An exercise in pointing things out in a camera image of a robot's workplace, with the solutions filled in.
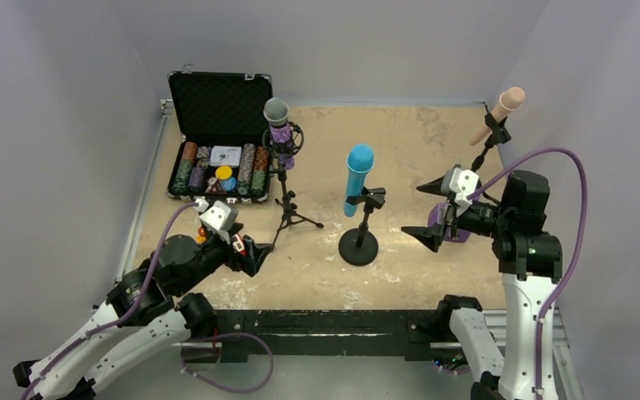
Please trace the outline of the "black round-base mic stand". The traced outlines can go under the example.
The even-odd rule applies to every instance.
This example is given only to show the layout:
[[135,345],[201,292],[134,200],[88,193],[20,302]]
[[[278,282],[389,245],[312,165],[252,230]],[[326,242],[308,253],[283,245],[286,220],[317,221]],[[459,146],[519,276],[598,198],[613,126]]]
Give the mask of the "black round-base mic stand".
[[384,187],[363,187],[359,195],[347,197],[347,205],[363,205],[363,218],[357,228],[347,230],[339,240],[338,251],[345,262],[355,267],[366,266],[378,255],[378,240],[369,231],[368,220],[375,210],[384,206],[385,196]]
[[485,157],[492,148],[496,147],[498,144],[507,143],[512,139],[511,134],[505,127],[507,119],[508,118],[505,117],[502,121],[498,122],[492,112],[486,113],[484,116],[484,123],[487,128],[487,135],[478,140],[479,143],[484,141],[483,150],[472,161],[472,165],[470,167],[471,171],[476,173],[480,169],[485,161]]

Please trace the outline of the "blue toy microphone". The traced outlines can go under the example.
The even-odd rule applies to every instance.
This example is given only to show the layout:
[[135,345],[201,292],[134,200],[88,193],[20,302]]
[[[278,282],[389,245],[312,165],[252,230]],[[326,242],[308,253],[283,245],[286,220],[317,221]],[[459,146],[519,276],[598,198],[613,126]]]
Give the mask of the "blue toy microphone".
[[366,176],[373,169],[374,151],[364,143],[355,145],[347,156],[347,186],[343,213],[347,218],[353,217],[357,211],[357,205],[351,204],[350,197],[360,196],[364,188]]

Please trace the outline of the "pink toy microphone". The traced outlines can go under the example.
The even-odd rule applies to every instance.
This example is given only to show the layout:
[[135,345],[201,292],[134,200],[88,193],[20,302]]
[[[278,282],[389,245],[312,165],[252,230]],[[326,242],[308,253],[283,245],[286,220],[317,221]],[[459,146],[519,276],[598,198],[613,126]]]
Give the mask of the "pink toy microphone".
[[496,105],[484,116],[475,132],[469,139],[469,144],[475,146],[484,140],[492,129],[487,124],[487,117],[491,116],[497,123],[504,121],[510,113],[518,110],[526,98],[526,93],[521,87],[510,87],[502,92]]

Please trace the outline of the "purple glitter microphone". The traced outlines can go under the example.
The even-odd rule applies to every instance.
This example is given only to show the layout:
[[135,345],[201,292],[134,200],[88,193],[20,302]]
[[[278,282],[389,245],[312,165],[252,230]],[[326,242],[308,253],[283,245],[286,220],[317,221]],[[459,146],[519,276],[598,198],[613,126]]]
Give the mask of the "purple glitter microphone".
[[295,167],[293,151],[293,131],[288,124],[288,105],[278,97],[268,99],[264,105],[263,116],[269,125],[272,150],[278,158],[280,168],[290,170]]

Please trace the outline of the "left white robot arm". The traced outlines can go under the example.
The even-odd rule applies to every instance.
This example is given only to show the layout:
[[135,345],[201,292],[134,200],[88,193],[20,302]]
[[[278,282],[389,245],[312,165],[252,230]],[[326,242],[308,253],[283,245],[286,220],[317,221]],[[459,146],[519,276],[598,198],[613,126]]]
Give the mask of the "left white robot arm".
[[271,243],[235,235],[199,243],[162,240],[140,268],[125,274],[85,324],[59,349],[13,369],[23,399],[92,399],[134,365],[174,343],[217,341],[218,314],[193,288],[221,267],[256,275]]

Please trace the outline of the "red yellow toy block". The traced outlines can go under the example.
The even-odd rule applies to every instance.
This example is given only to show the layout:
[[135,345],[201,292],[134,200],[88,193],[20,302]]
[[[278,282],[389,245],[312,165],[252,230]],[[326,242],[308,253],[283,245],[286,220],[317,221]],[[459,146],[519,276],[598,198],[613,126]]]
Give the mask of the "red yellow toy block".
[[236,233],[231,237],[229,236],[224,237],[210,230],[207,230],[205,227],[200,227],[197,230],[196,241],[199,245],[211,245],[211,244],[221,243],[223,245],[226,245],[228,248],[232,249],[235,253],[239,253],[242,255],[247,254],[247,249],[243,241],[243,237],[239,233]]

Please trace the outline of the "triangular all-in marker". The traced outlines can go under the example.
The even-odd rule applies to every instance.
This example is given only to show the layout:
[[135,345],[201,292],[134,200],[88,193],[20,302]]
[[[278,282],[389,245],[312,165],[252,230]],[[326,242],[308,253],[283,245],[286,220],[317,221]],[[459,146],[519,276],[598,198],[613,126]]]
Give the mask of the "triangular all-in marker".
[[224,194],[226,191],[224,190],[224,187],[218,178],[210,177],[207,180],[207,186],[204,192],[213,194]]

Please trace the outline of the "blue small blind chip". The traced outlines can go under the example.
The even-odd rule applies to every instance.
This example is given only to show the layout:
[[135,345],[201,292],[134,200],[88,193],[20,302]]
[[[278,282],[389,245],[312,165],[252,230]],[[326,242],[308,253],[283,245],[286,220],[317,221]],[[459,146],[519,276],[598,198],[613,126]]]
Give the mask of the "blue small blind chip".
[[236,191],[238,181],[235,177],[220,179],[219,182],[225,193],[234,193]]

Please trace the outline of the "yellow round chip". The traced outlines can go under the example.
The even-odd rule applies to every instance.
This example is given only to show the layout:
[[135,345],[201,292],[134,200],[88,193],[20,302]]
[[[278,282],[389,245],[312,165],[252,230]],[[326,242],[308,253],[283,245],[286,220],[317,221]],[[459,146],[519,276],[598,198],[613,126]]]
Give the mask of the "yellow round chip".
[[233,177],[233,169],[226,165],[217,167],[215,177],[220,181],[228,180]]

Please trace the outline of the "black poker chip case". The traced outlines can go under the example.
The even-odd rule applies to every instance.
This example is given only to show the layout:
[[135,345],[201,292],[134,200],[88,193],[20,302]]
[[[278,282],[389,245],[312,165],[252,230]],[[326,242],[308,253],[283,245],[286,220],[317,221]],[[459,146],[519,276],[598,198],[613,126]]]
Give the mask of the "black poker chip case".
[[209,197],[228,203],[264,203],[270,192],[269,177],[265,177],[257,196],[242,196],[236,192],[205,192],[213,171],[208,168],[198,189],[182,187],[176,182],[179,164],[187,143],[202,147],[263,144],[268,122],[263,116],[266,101],[273,97],[272,77],[254,72],[172,71],[167,75],[181,140],[167,182],[166,194],[175,200],[189,201]]

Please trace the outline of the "white playing card deck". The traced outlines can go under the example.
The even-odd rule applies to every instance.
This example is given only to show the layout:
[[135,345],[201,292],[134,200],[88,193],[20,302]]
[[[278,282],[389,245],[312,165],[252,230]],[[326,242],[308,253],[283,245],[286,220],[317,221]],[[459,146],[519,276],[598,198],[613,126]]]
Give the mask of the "white playing card deck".
[[241,163],[242,154],[243,148],[239,146],[214,146],[211,147],[209,165],[237,168]]

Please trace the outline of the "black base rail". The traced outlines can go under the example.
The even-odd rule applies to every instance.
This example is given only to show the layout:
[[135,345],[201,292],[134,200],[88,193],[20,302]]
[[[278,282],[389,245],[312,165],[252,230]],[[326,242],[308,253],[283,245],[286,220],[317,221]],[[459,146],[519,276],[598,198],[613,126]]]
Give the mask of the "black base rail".
[[103,356],[142,360],[175,343],[212,337],[225,363],[245,363],[269,348],[278,356],[440,358],[459,348],[448,317],[465,302],[441,301],[434,310],[172,310],[123,340],[112,339]]

